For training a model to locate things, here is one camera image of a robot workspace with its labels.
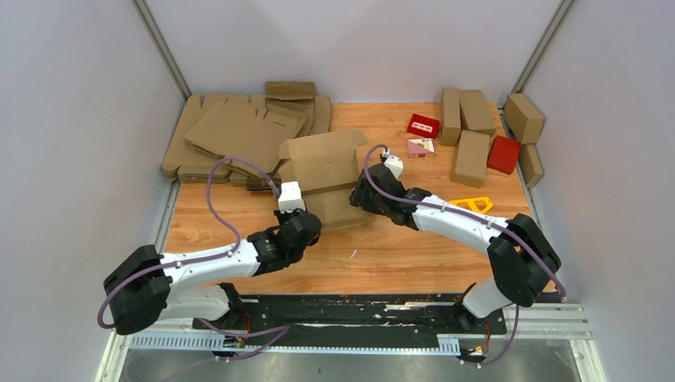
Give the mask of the brown cardboard box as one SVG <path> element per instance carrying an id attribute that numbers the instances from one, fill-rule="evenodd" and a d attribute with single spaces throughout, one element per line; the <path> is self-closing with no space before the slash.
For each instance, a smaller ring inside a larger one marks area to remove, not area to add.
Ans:
<path id="1" fill-rule="evenodd" d="M 296 181 L 306 208 L 330 231 L 367 223 L 370 214 L 350 204 L 360 177 L 357 148 L 368 142 L 362 131 L 348 129 L 288 139 L 279 148 L 284 182 Z"/>

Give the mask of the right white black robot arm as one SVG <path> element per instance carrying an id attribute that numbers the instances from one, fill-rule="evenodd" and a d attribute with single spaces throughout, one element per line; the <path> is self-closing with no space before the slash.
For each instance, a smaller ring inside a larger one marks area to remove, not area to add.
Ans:
<path id="1" fill-rule="evenodd" d="M 425 189 L 405 188 L 383 163 L 361 172 L 349 203 L 399 226 L 465 244 L 488 258 L 492 275 L 469 286 L 453 306 L 451 318 L 465 332 L 476 331 L 505 306 L 530 307 L 561 267 L 532 217 L 518 213 L 506 219 L 453 206 Z"/>

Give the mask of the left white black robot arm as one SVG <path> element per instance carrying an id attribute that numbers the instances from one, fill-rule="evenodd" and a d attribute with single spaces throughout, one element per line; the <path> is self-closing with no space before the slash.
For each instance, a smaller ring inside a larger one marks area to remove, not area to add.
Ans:
<path id="1" fill-rule="evenodd" d="M 281 271 L 297 263 L 321 235 L 322 222 L 303 209 L 276 211 L 278 225 L 234 244 L 207 250 L 160 253 L 153 244 L 135 249 L 103 281 L 106 298 L 97 320 L 119 335 L 155 322 L 203 318 L 236 328 L 244 308 L 217 282 Z"/>

